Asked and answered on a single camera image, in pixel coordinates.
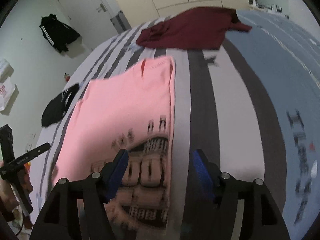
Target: black cable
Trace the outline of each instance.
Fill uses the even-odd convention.
[[[17,236],[18,234],[20,234],[20,233],[21,233],[21,231],[22,231],[22,229],[23,229],[23,225],[24,225],[24,218],[25,218],[25,216],[24,216],[24,214],[22,214],[22,224],[21,224],[21,227],[20,227],[19,232],[15,234],[16,236]]]

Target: bed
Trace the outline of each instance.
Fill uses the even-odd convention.
[[[87,57],[66,85],[81,84],[67,114],[43,128],[37,143],[49,142],[51,149],[34,159],[30,169],[33,222],[52,188],[49,181],[68,120],[89,80],[119,75],[146,57],[170,55],[176,64],[175,114],[165,239],[188,239],[197,201],[193,192],[198,190],[189,153],[198,148],[236,179],[263,179],[291,239],[303,238],[320,211],[320,42],[281,16],[237,14],[253,29],[227,32],[220,50],[135,45],[142,29],[167,17],[115,36]]]

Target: graphic print on shirt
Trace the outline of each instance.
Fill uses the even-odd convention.
[[[142,224],[166,228],[169,199],[167,191],[167,155],[169,138],[165,134],[167,117],[150,120],[146,125],[147,137],[134,141],[134,129],[114,139],[111,148],[118,152],[126,148],[128,167],[121,186],[106,211],[110,220],[124,227],[137,228]],[[91,164],[91,172],[101,171],[108,160]]]

